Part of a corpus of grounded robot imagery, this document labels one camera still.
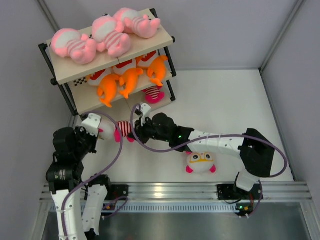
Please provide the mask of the white panda plush with glasses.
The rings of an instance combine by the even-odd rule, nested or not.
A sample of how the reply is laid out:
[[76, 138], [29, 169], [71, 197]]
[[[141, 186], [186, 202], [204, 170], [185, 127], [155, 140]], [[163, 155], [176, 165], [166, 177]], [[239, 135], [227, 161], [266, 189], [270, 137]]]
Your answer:
[[151, 86], [142, 90], [142, 92], [145, 94], [145, 100], [149, 104], [157, 104], [161, 102], [166, 96], [166, 94], [161, 91], [161, 88], [161, 86]]

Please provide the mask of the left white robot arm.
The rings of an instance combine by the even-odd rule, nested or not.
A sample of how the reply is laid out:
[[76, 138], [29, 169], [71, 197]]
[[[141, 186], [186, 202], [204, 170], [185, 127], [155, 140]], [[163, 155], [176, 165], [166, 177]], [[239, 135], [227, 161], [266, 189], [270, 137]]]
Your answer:
[[98, 137], [81, 126], [64, 127], [53, 134], [53, 162], [46, 172], [55, 204], [61, 240], [96, 240], [104, 201], [113, 194], [110, 178], [95, 174], [82, 181], [83, 159], [96, 152]]

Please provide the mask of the orange shark plush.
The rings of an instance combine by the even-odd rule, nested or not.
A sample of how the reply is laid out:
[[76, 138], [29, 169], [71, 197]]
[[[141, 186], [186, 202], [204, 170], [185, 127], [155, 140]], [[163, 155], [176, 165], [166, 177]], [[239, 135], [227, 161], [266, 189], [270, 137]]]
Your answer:
[[117, 81], [120, 79], [120, 76], [115, 74], [110, 67], [89, 74], [85, 79], [90, 86], [97, 87], [96, 93], [100, 102], [108, 108], [111, 108], [111, 102], [118, 92]]
[[157, 50], [136, 58], [137, 67], [146, 70], [146, 75], [151, 83], [158, 87], [163, 86], [163, 80], [167, 75], [165, 62], [168, 61], [166, 55], [159, 55]]
[[144, 70], [137, 67], [137, 60], [135, 58], [119, 63], [112, 67], [113, 72], [119, 76], [120, 86], [125, 86], [119, 93], [128, 99], [129, 95], [136, 89], [139, 81], [139, 76], [144, 73]]

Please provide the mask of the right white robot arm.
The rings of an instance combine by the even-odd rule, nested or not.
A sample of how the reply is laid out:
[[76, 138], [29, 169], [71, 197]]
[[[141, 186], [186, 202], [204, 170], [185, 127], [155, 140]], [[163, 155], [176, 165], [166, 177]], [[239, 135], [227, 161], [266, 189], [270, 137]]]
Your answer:
[[213, 153], [242, 161], [244, 169], [235, 179], [233, 192], [240, 199], [251, 194], [255, 183], [271, 177], [275, 147], [258, 130], [243, 134], [213, 134], [175, 124], [172, 118], [158, 113], [153, 118], [131, 121], [133, 137], [145, 146], [149, 140], [166, 142], [171, 151]]

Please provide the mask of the white panda plush front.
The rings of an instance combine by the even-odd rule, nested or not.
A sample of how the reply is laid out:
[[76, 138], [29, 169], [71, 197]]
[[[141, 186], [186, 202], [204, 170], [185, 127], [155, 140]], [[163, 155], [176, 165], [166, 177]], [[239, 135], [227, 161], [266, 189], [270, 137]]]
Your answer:
[[215, 173], [215, 155], [212, 152], [186, 152], [185, 171], [189, 174]]

